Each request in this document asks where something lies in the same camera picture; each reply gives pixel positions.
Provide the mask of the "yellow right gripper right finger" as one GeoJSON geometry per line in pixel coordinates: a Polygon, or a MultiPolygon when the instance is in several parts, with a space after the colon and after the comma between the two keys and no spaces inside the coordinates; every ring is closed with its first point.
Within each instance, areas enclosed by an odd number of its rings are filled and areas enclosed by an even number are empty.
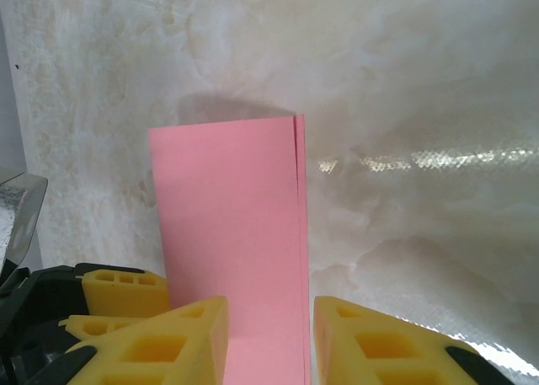
{"type": "Polygon", "coordinates": [[[470,345],[330,296],[313,303],[322,384],[508,384],[470,345]]]}

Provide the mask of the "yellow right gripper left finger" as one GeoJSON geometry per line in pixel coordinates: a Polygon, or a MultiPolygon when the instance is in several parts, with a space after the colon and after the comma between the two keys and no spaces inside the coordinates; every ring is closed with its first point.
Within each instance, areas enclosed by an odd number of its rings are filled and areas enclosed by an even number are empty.
{"type": "Polygon", "coordinates": [[[221,384],[228,334],[225,297],[193,302],[79,341],[91,360],[68,384],[221,384]]]}

